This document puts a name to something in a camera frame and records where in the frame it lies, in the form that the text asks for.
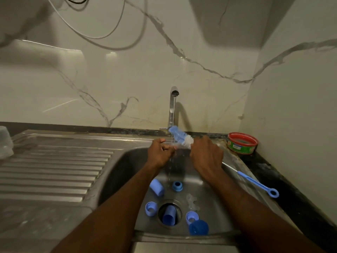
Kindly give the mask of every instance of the hand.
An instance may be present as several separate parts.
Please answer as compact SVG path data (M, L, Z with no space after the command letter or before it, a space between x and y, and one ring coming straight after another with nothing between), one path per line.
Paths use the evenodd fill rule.
M194 139L190 157L194 168L208 183L214 181L223 171L221 168L223 150L213 144L208 136Z
M148 149L147 164L149 166L160 169L173 156L176 148L168 144L163 144L165 141L166 140L163 138L152 141L152 144Z

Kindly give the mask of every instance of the black countertop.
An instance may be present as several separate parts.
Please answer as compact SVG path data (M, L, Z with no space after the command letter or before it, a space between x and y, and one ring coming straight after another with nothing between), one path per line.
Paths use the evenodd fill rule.
M88 132L109 133L124 135L147 135L166 136L166 132L150 129L127 129L88 127L57 124L38 124L21 122L0 122L0 126L6 126L10 135L14 136L27 129L65 131L65 132ZM207 135L210 138L227 138L227 134L187 132L193 137ZM337 252L337 227L320 212L294 185L283 177L256 151L251 155L239 154L241 160L252 171L255 177L264 185L276 188L280 196L275 199L279 206L287 213L302 233L315 242L326 252Z

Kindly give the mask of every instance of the person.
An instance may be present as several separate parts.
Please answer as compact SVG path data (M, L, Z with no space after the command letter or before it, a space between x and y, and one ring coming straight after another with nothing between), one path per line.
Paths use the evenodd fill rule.
M165 139L154 140L144 167L61 240L52 252L127 252L149 184L176 150L164 142ZM324 252L239 187L221 168L223 150L207 136L194 140L190 157L194 168L219 195L256 252Z

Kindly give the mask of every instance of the marble wall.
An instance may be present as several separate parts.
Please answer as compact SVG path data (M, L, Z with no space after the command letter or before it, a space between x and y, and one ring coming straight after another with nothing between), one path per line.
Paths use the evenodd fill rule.
M240 131L337 224L337 0L275 0Z
M52 2L89 35L123 5ZM177 86L182 129L237 131L271 3L126 0L87 40L47 0L0 0L0 120L158 129Z

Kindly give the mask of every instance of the person's left hand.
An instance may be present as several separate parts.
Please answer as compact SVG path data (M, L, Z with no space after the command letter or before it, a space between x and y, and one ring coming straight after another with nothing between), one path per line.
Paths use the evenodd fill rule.
M173 156L176 148L168 144L163 144L166 140L155 139L148 149L147 164L157 170L162 168Z

